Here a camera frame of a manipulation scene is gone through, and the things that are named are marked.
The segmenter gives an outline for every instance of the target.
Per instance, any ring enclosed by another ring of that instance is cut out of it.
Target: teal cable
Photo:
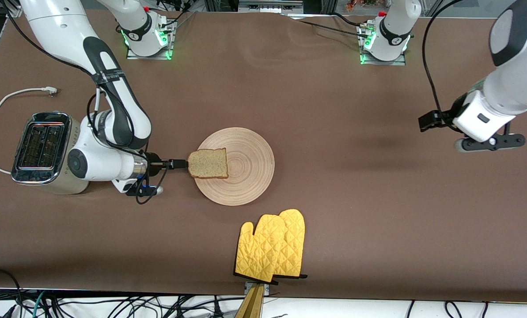
[[[37,312],[38,312],[38,305],[39,305],[39,302],[41,301],[42,299],[42,296],[43,296],[43,293],[45,291],[42,291],[38,298],[35,300],[35,305],[34,305],[34,311],[31,313],[31,318],[36,318],[37,317]]]

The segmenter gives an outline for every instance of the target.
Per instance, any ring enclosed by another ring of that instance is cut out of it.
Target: cable connector
[[[51,87],[51,86],[46,86],[46,87],[43,88],[43,91],[48,92],[49,96],[55,97],[55,95],[57,95],[57,94],[59,94],[59,92],[61,92],[61,89],[55,88],[55,87]]]

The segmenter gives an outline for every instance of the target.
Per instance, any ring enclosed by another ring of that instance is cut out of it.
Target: white floor
[[[106,298],[80,298],[81,302],[95,302]],[[164,306],[172,305],[177,297],[160,297]],[[189,300],[184,307],[193,306],[205,301],[212,300],[213,296],[196,296]],[[12,300],[0,300],[0,316],[5,314],[14,302]],[[65,305],[67,312],[75,318],[106,318],[118,303],[103,304],[68,304]],[[223,312],[237,310],[241,300],[220,302]],[[456,302],[463,318],[480,318],[483,313],[484,304]],[[285,318],[405,318],[410,301],[406,300],[357,300],[357,299],[310,299],[310,298],[265,298],[262,318],[277,318],[284,315]],[[449,306],[454,318],[459,318],[452,306]],[[125,310],[118,318],[126,318],[129,310]],[[24,311],[25,318],[30,318]],[[136,318],[155,318],[157,315],[152,310],[142,308],[136,312]],[[187,318],[206,317],[210,314],[207,310],[192,310],[187,312]],[[19,317],[16,309],[13,318]],[[527,318],[527,304],[505,304],[490,303],[486,318]],[[417,301],[413,306],[410,318],[447,318],[443,302]]]

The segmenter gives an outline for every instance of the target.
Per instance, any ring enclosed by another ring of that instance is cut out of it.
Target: quilted fabric
[[[279,217],[285,222],[285,236],[279,259],[275,265],[275,274],[280,276],[300,275],[302,266],[302,248],[304,244],[304,218],[295,209],[283,211]]]
[[[253,223],[244,223],[239,232],[235,273],[271,282],[285,232],[285,221],[280,216],[262,215],[255,233]]]

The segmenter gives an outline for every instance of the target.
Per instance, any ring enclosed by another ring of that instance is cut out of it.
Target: brown tabletop
[[[461,154],[452,147],[461,135],[419,132],[417,117],[435,108],[421,62],[427,20],[415,26],[407,66],[382,67],[360,65],[352,36],[276,14],[196,14],[178,30],[172,61],[129,61],[110,13],[88,17],[152,119],[150,151],[184,158],[211,133],[245,127],[271,145],[275,176],[256,201],[224,207],[185,171],[170,172],[144,206],[106,182],[58,196],[0,173],[0,268],[23,286],[241,294],[232,272],[242,223],[297,208],[308,278],[281,280],[281,296],[527,301],[527,144]],[[446,109],[493,70],[492,22],[434,24],[427,55]],[[11,167],[32,113],[82,119],[94,93],[86,75],[8,24],[0,99],[46,85],[63,91],[1,109],[1,167]],[[527,137],[527,113],[512,132]]]

